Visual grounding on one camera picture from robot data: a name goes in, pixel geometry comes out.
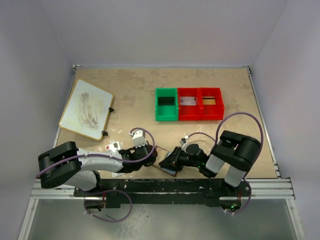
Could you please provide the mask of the red bin right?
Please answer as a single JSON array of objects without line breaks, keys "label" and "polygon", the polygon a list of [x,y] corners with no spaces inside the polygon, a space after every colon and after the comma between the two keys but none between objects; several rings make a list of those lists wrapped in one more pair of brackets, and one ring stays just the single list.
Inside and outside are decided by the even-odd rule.
[{"label": "red bin right", "polygon": [[[220,121],[224,118],[225,106],[221,89],[218,87],[201,87],[202,102],[201,119],[204,121]],[[202,98],[215,98],[216,105],[203,105]]]}]

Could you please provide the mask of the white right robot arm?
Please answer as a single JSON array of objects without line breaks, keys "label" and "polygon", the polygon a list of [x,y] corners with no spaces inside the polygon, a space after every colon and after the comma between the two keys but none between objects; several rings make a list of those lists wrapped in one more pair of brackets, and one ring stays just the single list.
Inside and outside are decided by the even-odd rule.
[{"label": "white right robot arm", "polygon": [[259,157],[262,146],[263,143],[254,137],[225,130],[210,154],[205,154],[196,143],[185,143],[175,147],[159,166],[174,172],[182,171],[183,167],[194,167],[205,177],[214,178],[224,164],[229,164],[222,190],[233,196],[240,190],[240,183]]}]

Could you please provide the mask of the white board yellow rim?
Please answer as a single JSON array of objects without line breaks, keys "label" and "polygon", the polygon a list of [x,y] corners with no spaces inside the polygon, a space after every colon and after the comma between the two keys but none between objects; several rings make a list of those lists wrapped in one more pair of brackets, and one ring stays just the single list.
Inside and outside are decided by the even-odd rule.
[{"label": "white board yellow rim", "polygon": [[114,96],[84,80],[78,79],[71,91],[59,121],[59,127],[99,141],[112,112]]}]

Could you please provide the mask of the gold VIP credit card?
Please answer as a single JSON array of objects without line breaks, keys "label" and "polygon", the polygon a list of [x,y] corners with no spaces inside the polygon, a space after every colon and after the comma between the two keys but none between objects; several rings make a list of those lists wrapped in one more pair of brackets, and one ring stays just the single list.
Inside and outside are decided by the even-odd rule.
[{"label": "gold VIP credit card", "polygon": [[156,158],[156,163],[159,164],[161,161],[163,161],[169,154],[170,152],[162,147],[157,146],[156,147],[157,151],[157,158]]}]

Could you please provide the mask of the brown leather card holder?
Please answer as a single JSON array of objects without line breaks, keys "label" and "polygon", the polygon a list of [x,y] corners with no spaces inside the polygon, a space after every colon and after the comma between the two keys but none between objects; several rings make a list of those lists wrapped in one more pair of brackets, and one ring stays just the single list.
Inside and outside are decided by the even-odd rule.
[{"label": "brown leather card holder", "polygon": [[166,158],[171,154],[171,152],[158,145],[155,146],[155,150],[157,152],[157,157],[152,166],[172,177],[176,177],[178,172],[176,170],[172,170],[169,167],[169,162],[166,161]]}]

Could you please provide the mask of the clear plastic packet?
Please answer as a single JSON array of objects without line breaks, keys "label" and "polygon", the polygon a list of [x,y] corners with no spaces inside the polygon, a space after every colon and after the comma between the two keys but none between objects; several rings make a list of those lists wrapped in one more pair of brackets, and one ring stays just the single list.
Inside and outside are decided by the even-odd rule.
[{"label": "clear plastic packet", "polygon": [[[105,150],[108,152],[108,153],[116,153],[118,152],[119,150],[121,150],[123,147],[122,147],[122,143],[120,141],[115,141],[113,139],[111,139],[109,141],[109,144],[105,145]],[[125,173],[115,173],[115,172],[112,172],[111,175],[113,178],[117,178],[119,176],[122,176],[124,175]]]}]

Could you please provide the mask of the black card in bin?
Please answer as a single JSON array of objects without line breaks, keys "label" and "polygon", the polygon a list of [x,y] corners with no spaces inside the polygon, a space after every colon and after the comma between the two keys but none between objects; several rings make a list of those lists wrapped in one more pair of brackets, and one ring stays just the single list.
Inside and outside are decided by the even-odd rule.
[{"label": "black card in bin", "polygon": [[175,98],[173,96],[166,96],[166,97],[158,97],[157,104],[159,106],[174,106],[176,103]]}]

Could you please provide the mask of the metal corner bracket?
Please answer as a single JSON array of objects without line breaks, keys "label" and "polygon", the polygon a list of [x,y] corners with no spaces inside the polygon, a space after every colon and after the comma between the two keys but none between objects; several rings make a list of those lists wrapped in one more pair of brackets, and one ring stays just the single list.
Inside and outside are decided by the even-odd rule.
[{"label": "metal corner bracket", "polygon": [[77,69],[80,68],[80,67],[82,67],[81,64],[73,64],[72,65],[72,74],[75,75],[76,72],[77,72]]}]

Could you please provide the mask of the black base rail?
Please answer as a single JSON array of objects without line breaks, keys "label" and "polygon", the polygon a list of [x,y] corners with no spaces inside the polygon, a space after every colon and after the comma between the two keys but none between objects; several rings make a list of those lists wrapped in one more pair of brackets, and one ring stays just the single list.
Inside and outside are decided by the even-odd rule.
[{"label": "black base rail", "polygon": [[84,197],[91,208],[119,208],[122,204],[205,205],[239,209],[251,196],[251,187],[242,180],[232,187],[221,178],[195,179],[102,179],[101,186],[88,193],[76,188],[75,197]]}]

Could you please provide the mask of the green plastic bin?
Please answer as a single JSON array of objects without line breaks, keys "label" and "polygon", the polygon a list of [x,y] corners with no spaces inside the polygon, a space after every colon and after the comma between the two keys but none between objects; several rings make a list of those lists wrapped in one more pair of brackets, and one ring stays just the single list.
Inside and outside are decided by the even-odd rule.
[{"label": "green plastic bin", "polygon": [[155,89],[155,120],[157,122],[178,121],[178,89]]}]

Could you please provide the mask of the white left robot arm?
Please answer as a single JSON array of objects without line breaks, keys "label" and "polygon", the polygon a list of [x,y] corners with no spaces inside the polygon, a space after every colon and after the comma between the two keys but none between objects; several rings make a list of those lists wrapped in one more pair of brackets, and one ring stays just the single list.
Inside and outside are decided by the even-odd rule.
[{"label": "white left robot arm", "polygon": [[74,141],[65,142],[38,156],[40,180],[43,189],[70,185],[98,196],[103,191],[99,171],[132,173],[155,163],[158,153],[147,144],[110,152],[92,152],[78,148]]}]

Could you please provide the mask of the white magnetic stripe card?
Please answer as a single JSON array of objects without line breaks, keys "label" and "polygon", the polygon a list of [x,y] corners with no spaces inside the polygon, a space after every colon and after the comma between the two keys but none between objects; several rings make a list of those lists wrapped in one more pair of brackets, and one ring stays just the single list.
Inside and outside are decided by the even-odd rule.
[{"label": "white magnetic stripe card", "polygon": [[197,98],[194,96],[180,96],[179,103],[181,106],[196,106]]}]

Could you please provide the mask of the gold card in bin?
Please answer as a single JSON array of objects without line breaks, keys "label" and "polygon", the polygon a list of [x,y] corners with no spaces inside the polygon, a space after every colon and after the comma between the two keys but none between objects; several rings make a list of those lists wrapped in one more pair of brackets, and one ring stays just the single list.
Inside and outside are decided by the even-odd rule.
[{"label": "gold card in bin", "polygon": [[203,97],[202,98],[202,103],[204,106],[209,106],[209,105],[216,105],[216,100],[214,97]]}]

